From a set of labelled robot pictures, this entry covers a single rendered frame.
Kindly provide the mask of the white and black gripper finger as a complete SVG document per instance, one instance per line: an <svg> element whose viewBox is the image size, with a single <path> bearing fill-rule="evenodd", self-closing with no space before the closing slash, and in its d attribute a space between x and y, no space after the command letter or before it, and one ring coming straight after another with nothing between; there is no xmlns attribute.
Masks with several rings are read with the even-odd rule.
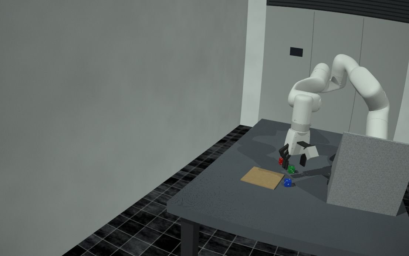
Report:
<svg viewBox="0 0 409 256"><path fill-rule="evenodd" d="M280 152L280 156L283 158L283 163L282 163L282 167L285 169L285 170L287 170L288 169L288 163L289 163L289 161L288 161L288 159L290 158L290 156L291 155L289 155L289 152L288 152L288 147L289 147L289 144L286 144L285 146L283 146L281 149L279 149L279 152ZM287 150L285 153L283 153L285 150ZM288 154L288 156L287 156L287 154ZM287 156L287 157L286 157Z"/></svg>
<svg viewBox="0 0 409 256"><path fill-rule="evenodd" d="M300 158L300 165L302 165L303 167L305 167L306 159L307 159L306 155L302 154Z"/></svg>

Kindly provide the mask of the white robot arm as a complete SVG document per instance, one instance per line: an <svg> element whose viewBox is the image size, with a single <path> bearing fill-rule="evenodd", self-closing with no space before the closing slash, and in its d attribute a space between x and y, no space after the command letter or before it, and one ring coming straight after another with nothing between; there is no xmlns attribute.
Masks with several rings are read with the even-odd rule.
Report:
<svg viewBox="0 0 409 256"><path fill-rule="evenodd" d="M347 75L369 108L365 135L388 139L390 104L387 95L370 71L344 54L334 58L332 73L327 64L319 63L309 78L294 84L288 96L288 104L293 107L291 128L300 132L309 131L312 112L317 112L322 106L322 99L316 93L342 89L346 85ZM315 145L304 141L297 141L297 144L304 147L307 160L319 156Z"/></svg>

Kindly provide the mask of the blue die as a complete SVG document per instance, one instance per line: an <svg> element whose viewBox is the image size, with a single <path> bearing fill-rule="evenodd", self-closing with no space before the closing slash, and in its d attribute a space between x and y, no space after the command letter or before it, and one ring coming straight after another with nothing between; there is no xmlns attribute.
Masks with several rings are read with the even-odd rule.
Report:
<svg viewBox="0 0 409 256"><path fill-rule="evenodd" d="M285 187L291 187L291 183L292 183L291 179L285 179L283 184Z"/></svg>

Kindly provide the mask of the tan flat mat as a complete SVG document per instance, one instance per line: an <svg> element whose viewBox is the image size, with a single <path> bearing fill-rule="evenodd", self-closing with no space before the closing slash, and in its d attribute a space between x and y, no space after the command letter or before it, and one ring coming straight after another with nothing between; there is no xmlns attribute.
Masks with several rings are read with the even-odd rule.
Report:
<svg viewBox="0 0 409 256"><path fill-rule="evenodd" d="M283 176L284 174L278 172L253 167L241 180L274 190Z"/></svg>

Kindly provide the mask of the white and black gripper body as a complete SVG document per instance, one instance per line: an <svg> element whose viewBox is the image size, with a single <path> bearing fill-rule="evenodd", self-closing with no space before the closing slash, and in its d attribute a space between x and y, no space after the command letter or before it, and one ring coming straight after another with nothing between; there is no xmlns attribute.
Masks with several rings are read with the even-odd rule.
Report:
<svg viewBox="0 0 409 256"><path fill-rule="evenodd" d="M304 141L310 144L310 130L307 132L296 131L292 128L288 130L284 146L289 144L289 155L299 155L305 153L304 147L297 144L297 141Z"/></svg>

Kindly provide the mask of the green die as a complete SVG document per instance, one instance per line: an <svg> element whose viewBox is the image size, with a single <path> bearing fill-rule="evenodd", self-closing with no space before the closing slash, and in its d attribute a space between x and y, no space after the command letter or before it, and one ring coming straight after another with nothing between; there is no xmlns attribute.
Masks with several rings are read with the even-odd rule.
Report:
<svg viewBox="0 0 409 256"><path fill-rule="evenodd" d="M293 174L295 172L295 167L294 166L288 166L288 172L290 174Z"/></svg>

